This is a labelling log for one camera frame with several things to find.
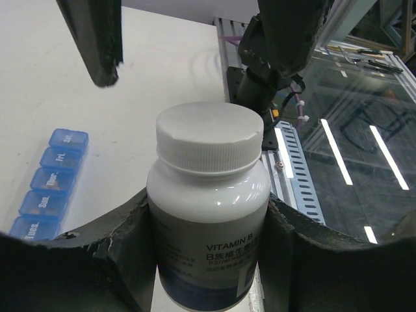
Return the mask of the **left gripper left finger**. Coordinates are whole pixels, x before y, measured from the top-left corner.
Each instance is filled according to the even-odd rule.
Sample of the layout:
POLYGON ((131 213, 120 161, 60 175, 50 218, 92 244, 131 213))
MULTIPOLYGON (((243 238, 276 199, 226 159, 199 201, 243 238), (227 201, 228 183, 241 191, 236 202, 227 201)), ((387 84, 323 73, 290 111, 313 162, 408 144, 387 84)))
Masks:
POLYGON ((149 311, 155 272, 148 197, 141 190, 53 240, 1 235, 1 310, 149 311))

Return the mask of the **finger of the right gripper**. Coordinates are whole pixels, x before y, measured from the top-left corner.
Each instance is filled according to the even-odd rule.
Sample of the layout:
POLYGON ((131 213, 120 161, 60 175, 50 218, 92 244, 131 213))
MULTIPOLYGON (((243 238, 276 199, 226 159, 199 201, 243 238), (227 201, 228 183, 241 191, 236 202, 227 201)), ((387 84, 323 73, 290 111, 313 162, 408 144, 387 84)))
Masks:
POLYGON ((262 0, 238 46, 242 63, 262 78, 292 77, 308 64, 333 1, 262 0))
POLYGON ((123 60, 120 0, 60 0, 64 17, 92 82, 110 87, 123 60))

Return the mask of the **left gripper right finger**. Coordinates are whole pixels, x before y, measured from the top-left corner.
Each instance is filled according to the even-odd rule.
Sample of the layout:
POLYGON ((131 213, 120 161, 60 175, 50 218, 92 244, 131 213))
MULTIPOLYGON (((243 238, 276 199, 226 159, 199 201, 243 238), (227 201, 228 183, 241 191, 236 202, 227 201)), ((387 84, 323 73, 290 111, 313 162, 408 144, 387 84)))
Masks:
POLYGON ((271 196, 259 271, 266 311, 414 311, 415 239, 373 244, 271 196))

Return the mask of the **blue weekly pill organizer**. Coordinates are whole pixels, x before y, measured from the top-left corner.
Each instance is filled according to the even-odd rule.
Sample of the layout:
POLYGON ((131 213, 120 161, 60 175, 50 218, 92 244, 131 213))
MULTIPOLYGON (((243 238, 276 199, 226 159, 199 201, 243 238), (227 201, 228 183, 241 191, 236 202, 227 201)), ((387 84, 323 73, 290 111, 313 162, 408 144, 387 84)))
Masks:
POLYGON ((54 239, 70 206, 89 143, 84 131, 55 129, 8 234, 25 241, 54 239))

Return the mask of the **white vitamin B bottle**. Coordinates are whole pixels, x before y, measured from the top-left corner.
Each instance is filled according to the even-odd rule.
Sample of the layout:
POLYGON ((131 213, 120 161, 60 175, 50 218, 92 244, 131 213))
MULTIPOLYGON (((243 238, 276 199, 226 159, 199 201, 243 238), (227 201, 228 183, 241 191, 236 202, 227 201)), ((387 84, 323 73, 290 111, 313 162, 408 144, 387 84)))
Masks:
POLYGON ((189 311, 225 311, 252 286, 270 195, 264 123, 231 103, 176 105, 156 120, 146 191, 161 284, 189 311))

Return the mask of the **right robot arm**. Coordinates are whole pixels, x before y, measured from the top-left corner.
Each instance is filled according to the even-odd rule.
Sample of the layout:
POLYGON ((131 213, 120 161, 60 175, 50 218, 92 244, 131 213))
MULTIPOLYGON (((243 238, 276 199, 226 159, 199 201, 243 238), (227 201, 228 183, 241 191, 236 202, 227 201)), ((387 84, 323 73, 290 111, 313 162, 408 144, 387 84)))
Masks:
MULTIPOLYGON (((93 83, 105 88, 118 80, 123 61, 120 1, 58 1, 64 20, 93 83)), ((246 70, 227 69, 229 99, 263 115, 276 93, 299 76, 308 64, 328 19, 333 1, 259 1, 238 45, 246 70)))

